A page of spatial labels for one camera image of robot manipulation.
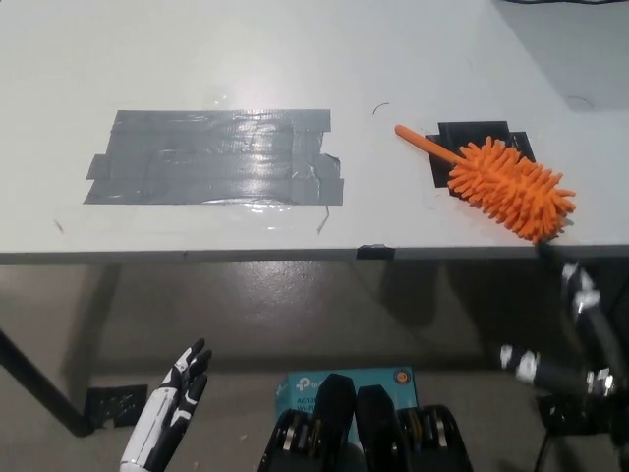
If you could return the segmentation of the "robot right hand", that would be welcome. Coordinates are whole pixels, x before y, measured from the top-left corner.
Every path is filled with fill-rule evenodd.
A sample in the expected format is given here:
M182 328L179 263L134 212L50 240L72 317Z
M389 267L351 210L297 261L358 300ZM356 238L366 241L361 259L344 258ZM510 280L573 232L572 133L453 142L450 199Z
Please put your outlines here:
M537 244L541 261L559 276L563 311L574 326L585 368L562 366L539 352L503 344L497 351L500 369L523 384L551 393L595 398L628 396L628 362L621 343L601 308L601 293L586 269L565 258L547 242Z

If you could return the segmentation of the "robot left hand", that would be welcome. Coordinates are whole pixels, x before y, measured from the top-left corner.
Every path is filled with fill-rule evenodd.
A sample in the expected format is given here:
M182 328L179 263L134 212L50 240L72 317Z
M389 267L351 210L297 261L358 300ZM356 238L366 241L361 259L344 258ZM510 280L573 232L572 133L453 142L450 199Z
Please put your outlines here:
M121 471L162 472L192 421L207 384L212 351L199 339L148 398L120 459Z

